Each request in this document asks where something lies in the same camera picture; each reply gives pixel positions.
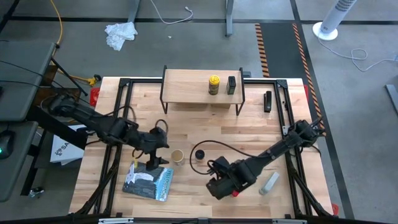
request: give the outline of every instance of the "concrete floor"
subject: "concrete floor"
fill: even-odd
[[[0,14],[11,0],[0,1]],[[128,0],[54,0],[65,17],[127,18]],[[224,0],[155,0],[165,18],[184,18],[183,7],[193,9],[197,19],[222,19]],[[301,19],[322,20],[333,1],[296,0]],[[395,0],[361,0],[346,20],[396,21]],[[21,0],[15,16],[55,16],[48,0]],[[157,18],[152,5],[143,0],[139,18]],[[236,19],[294,19],[289,0],[236,0]],[[136,23],[139,35],[126,42],[120,52],[105,43],[107,22],[64,22],[64,36],[56,59],[71,74],[81,77],[161,75],[163,65],[170,68],[237,69],[243,67],[254,77],[261,77],[254,24],[234,24],[234,34],[224,37],[222,23],[184,23],[167,26],[161,23]],[[328,116],[341,168],[356,219],[397,223],[398,166],[395,158],[398,116],[383,86],[398,86],[397,64],[382,63],[362,73],[350,60],[339,58],[324,49],[314,38],[311,25],[303,25],[305,40],[313,63],[321,97]],[[9,21],[0,40],[58,39],[58,22]],[[339,26],[339,37],[326,43],[342,54],[364,48],[368,65],[398,55],[395,25]],[[57,76],[66,86],[72,84]],[[322,162],[333,203],[341,205],[328,148],[319,141]],[[48,190],[40,199],[21,198],[0,203],[0,220],[63,215],[68,211],[78,170],[49,170],[44,185]],[[18,213],[12,208],[20,208]]]

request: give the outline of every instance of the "cloth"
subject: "cloth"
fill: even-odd
[[[117,51],[122,49],[125,40],[134,40],[134,35],[138,34],[132,22],[107,25],[105,32],[108,34],[106,44]]]

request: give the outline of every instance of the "white paper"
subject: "white paper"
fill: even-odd
[[[84,128],[84,127],[86,126],[82,124],[69,126],[69,128],[75,131],[78,128]],[[50,162],[61,162],[61,164],[63,163],[62,165],[65,165],[68,162],[82,158],[83,155],[84,155],[84,150],[54,135],[52,141]]]

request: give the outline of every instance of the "paper cup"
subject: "paper cup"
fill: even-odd
[[[172,160],[175,165],[177,166],[182,166],[184,165],[185,159],[184,159],[184,152],[176,149],[172,152]]]

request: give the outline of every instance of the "butcher block tabletop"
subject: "butcher block tabletop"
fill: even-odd
[[[120,77],[104,77],[96,104],[96,111],[109,113],[114,108]],[[306,119],[311,122],[310,110],[301,79],[288,78],[290,100],[296,121]],[[116,190],[114,193],[112,215],[122,212],[124,217],[151,218],[284,218],[285,214],[294,217],[292,197],[284,156],[266,166],[257,182],[241,192],[237,197],[225,197],[217,200],[206,188],[211,179],[209,175],[200,175],[192,171],[188,159],[192,147],[203,140],[212,139],[225,142],[248,154],[260,154],[281,139],[275,94],[272,94],[272,111],[264,112],[263,95],[274,92],[272,85],[245,84],[246,102],[239,116],[235,108],[222,108],[205,104],[174,103],[169,105],[169,113],[164,114],[160,103],[161,83],[135,83],[132,89],[131,104],[137,116],[140,131],[149,131],[158,119],[169,124],[169,149],[158,149],[157,155],[170,161],[162,165],[174,169],[174,176],[166,202],[144,198],[122,191],[126,174],[132,162],[133,147],[124,145],[119,166]],[[121,106],[125,102],[123,93]],[[79,210],[89,199],[100,179],[106,145],[102,142],[86,146],[83,160],[70,205],[70,212]],[[245,156],[215,143],[206,143],[198,147],[204,150],[204,162],[193,160],[199,171],[207,170],[206,162],[225,156],[229,162],[244,159]],[[176,166],[171,160],[171,152],[180,149],[185,154],[183,166]],[[146,162],[149,155],[143,155],[139,161]],[[303,166],[308,188],[326,211],[332,213],[328,188],[323,173],[321,157],[313,148],[305,148],[302,153]],[[280,174],[272,190],[260,195],[259,189],[274,172]],[[104,191],[101,211],[106,205],[109,185]],[[302,193],[297,187],[300,209],[304,210]]]

